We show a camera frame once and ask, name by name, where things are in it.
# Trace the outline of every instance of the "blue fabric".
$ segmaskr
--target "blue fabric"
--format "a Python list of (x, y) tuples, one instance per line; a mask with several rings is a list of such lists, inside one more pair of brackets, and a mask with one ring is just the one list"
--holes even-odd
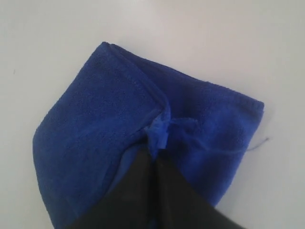
[(72, 223), (113, 188), (143, 144), (153, 158), (167, 148), (163, 156), (215, 205), (263, 107), (103, 42), (33, 139), (38, 184), (54, 227)]

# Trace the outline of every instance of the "blue towel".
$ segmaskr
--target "blue towel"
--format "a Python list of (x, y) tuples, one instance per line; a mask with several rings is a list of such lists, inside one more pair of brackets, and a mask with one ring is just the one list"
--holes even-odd
[(166, 148), (215, 205), (228, 189), (264, 104), (103, 42), (33, 138), (40, 192), (55, 228), (84, 214), (124, 176), (137, 150)]

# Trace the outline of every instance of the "folded towel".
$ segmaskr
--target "folded towel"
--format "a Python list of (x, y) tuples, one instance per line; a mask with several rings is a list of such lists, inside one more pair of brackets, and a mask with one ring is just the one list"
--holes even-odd
[(55, 228), (84, 214), (124, 176), (136, 152), (174, 162), (215, 205), (228, 189), (264, 104), (103, 42), (33, 138)]

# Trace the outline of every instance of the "microfiber towel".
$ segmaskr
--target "microfiber towel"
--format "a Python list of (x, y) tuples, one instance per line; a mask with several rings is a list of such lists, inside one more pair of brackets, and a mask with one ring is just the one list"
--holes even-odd
[(74, 222), (147, 146), (216, 205), (264, 104), (103, 42), (37, 128), (33, 159), (55, 228)]

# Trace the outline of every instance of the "white table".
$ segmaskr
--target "white table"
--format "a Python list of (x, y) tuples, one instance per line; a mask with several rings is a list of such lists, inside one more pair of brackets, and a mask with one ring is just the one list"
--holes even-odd
[(116, 43), (265, 102), (217, 208), (248, 229), (305, 227), (305, 1), (0, 0), (0, 228), (52, 228), (35, 128), (93, 50)]

